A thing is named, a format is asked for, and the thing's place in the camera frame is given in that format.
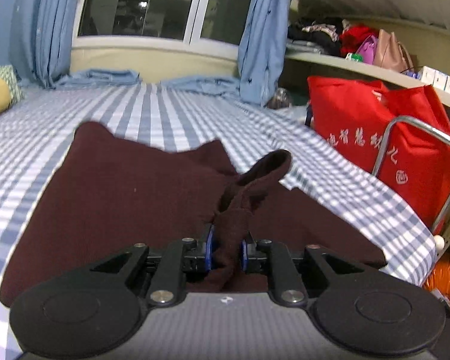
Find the dark maroon t-shirt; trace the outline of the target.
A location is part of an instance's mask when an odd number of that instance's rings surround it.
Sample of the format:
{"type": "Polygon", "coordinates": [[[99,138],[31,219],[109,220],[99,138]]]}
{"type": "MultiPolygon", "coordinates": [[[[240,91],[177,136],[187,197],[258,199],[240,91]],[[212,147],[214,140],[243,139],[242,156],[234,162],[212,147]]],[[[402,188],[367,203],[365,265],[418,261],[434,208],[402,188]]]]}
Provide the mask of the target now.
{"type": "Polygon", "coordinates": [[[374,268],[382,250],[344,219],[303,193],[285,188],[292,156],[275,150],[245,174],[223,144],[167,153],[81,124],[5,269],[0,301],[10,306],[28,288],[137,243],[159,250],[214,225],[218,264],[198,292],[263,292],[263,275],[240,268],[247,237],[291,251],[322,245],[374,268]]]}

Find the clothes pile on shelf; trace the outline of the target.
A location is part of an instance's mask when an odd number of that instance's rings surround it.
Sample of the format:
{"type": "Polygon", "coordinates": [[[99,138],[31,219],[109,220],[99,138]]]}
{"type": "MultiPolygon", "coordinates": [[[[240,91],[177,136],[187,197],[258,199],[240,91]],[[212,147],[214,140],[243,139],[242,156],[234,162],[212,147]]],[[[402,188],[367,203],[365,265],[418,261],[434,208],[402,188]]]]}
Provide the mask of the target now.
{"type": "Polygon", "coordinates": [[[370,36],[379,37],[380,30],[340,17],[314,19],[302,17],[289,24],[290,41],[305,41],[321,47],[327,55],[345,57],[355,53],[370,36]]]}

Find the blue white checked bedsheet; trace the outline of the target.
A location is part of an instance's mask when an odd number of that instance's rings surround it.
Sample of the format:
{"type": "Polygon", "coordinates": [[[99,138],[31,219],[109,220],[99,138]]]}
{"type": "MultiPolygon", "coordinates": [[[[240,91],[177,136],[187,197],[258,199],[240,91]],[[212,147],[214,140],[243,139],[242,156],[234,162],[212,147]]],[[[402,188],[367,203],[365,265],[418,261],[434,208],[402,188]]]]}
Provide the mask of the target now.
{"type": "MultiPolygon", "coordinates": [[[[32,211],[86,120],[172,152],[219,139],[241,173],[273,150],[288,150],[292,167],[283,184],[309,194],[378,245],[388,274],[421,285],[437,261],[432,235],[399,195],[283,111],[144,84],[26,88],[24,94],[0,115],[0,286],[32,211]]],[[[0,303],[0,359],[19,354],[0,303]]]]}

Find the white wall shelf unit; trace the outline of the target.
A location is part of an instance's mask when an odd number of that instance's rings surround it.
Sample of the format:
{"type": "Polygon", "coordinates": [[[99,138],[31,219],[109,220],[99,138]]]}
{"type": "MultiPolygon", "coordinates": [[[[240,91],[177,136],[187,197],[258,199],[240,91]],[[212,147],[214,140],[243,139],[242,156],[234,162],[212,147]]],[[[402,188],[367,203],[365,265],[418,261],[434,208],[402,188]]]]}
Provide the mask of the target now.
{"type": "Polygon", "coordinates": [[[450,107],[450,0],[292,0],[280,85],[309,76],[432,86],[450,107]]]}

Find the left blue star curtain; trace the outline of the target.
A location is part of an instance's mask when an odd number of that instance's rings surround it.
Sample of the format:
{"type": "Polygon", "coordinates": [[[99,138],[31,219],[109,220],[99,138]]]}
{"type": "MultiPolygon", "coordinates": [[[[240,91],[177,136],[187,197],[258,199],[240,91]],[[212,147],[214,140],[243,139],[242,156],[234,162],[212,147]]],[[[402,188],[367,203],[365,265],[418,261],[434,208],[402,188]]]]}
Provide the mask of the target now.
{"type": "Polygon", "coordinates": [[[0,66],[47,89],[71,67],[74,16],[79,0],[0,0],[0,66]]]}

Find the pink handbag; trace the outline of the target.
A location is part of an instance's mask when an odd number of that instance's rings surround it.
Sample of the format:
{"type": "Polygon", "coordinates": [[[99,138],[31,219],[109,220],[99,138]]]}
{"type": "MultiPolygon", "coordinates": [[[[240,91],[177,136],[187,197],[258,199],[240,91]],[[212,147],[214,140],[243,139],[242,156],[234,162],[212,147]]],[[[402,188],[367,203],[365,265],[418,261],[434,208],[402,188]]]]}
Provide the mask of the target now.
{"type": "Polygon", "coordinates": [[[357,54],[362,56],[364,63],[372,65],[376,55],[376,47],[378,45],[378,38],[375,35],[370,35],[358,48],[357,54]]]}

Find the chrome metal cart frame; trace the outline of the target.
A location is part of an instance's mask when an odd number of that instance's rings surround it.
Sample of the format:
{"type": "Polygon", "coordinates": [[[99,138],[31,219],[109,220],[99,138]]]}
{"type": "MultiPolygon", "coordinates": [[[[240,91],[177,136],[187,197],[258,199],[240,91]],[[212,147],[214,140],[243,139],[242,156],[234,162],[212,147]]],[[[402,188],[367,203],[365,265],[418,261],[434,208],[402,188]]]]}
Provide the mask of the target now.
{"type": "Polygon", "coordinates": [[[372,174],[440,233],[450,210],[450,123],[398,116],[385,128],[372,174]]]}

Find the white framed window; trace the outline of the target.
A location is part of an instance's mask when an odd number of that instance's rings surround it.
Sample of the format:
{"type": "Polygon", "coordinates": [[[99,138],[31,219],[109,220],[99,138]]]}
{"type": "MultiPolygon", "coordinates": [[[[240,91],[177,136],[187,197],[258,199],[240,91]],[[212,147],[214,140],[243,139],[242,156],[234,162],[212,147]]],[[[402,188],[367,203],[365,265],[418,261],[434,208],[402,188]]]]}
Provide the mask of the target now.
{"type": "Polygon", "coordinates": [[[234,61],[250,2],[79,0],[72,47],[139,47],[234,61]]]}

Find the blue star curtain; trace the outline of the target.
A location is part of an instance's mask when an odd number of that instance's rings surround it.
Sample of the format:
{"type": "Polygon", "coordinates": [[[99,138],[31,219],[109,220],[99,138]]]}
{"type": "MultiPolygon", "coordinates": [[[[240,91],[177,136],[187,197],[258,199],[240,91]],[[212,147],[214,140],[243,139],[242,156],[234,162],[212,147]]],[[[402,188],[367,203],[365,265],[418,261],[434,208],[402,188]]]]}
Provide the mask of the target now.
{"type": "Polygon", "coordinates": [[[47,89],[71,67],[74,16],[79,0],[0,0],[0,66],[47,89]]]}
{"type": "Polygon", "coordinates": [[[284,67],[291,0],[251,0],[238,49],[239,96],[265,106],[284,67]]]}

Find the orange bag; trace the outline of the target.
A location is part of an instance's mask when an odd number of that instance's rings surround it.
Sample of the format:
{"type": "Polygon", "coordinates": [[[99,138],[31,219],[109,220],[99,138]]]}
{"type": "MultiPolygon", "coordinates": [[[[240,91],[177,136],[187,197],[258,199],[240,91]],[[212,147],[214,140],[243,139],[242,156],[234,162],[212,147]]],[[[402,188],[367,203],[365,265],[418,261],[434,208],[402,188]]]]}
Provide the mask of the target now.
{"type": "Polygon", "coordinates": [[[450,300],[450,253],[438,260],[423,288],[430,292],[436,289],[450,300]]]}

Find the right blue star curtain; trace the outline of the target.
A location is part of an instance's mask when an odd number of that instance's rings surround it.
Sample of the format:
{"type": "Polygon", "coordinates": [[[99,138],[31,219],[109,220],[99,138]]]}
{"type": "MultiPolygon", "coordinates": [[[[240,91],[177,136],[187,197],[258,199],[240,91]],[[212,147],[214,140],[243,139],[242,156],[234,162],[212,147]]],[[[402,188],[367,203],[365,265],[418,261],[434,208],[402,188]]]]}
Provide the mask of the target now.
{"type": "Polygon", "coordinates": [[[251,0],[238,49],[239,96],[265,106],[284,67],[291,0],[251,0]]]}

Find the beige handbag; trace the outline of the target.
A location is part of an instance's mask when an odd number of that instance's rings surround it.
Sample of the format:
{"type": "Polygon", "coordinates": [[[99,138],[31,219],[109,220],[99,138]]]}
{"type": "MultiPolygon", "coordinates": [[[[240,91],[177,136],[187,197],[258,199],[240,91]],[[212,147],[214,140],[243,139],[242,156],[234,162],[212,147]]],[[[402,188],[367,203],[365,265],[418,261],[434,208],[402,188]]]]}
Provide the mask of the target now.
{"type": "Polygon", "coordinates": [[[375,66],[394,72],[413,72],[413,61],[406,47],[397,39],[394,32],[379,30],[378,45],[374,59],[375,66]]]}

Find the red fabric tote bag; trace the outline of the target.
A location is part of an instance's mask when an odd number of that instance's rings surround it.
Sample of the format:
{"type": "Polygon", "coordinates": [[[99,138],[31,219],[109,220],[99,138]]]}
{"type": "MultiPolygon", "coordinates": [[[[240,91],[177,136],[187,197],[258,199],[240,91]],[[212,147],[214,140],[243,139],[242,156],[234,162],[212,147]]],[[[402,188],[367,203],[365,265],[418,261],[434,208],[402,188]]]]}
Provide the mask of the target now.
{"type": "Polygon", "coordinates": [[[379,80],[311,76],[316,133],[343,157],[399,194],[437,234],[450,202],[450,145],[411,125],[450,137],[450,120],[430,85],[389,89],[379,80]]]}

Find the green checked pillow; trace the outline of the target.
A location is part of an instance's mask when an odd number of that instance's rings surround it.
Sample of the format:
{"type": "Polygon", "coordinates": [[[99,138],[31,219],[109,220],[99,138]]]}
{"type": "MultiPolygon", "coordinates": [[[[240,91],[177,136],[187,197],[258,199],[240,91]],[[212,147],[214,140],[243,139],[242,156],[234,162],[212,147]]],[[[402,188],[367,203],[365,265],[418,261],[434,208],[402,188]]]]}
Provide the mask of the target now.
{"type": "Polygon", "coordinates": [[[11,96],[10,105],[14,106],[23,100],[24,95],[22,89],[18,84],[17,75],[15,69],[12,65],[1,65],[0,66],[0,79],[3,80],[9,87],[9,92],[11,96]]]}

